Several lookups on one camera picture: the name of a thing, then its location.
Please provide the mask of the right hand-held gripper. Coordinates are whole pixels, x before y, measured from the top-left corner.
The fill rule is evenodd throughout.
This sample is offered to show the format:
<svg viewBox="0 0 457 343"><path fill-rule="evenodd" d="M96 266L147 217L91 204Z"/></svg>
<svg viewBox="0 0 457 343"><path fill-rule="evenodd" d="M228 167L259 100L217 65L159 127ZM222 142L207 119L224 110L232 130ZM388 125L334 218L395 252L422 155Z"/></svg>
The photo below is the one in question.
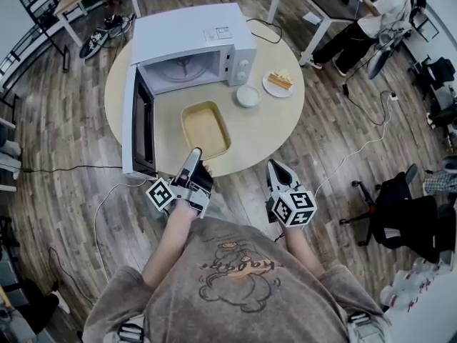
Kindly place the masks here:
<svg viewBox="0 0 457 343"><path fill-rule="evenodd" d="M300 190L297 174L285 164L269 159L266 176L273 192L266 202L268 222L278 222L286 228L307 225L317 212L317 205L311 191Z"/></svg>

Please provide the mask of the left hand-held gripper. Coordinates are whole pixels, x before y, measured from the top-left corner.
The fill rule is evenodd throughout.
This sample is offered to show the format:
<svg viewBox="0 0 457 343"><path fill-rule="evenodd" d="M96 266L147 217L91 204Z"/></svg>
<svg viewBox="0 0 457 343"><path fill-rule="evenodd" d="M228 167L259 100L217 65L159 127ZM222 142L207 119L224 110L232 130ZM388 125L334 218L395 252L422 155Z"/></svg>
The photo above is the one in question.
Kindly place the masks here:
<svg viewBox="0 0 457 343"><path fill-rule="evenodd" d="M177 200L184 200L203 219L211 198L214 180L201 161L202 150L191 150L176 177L157 179L146 196L157 211L170 215Z"/></svg>

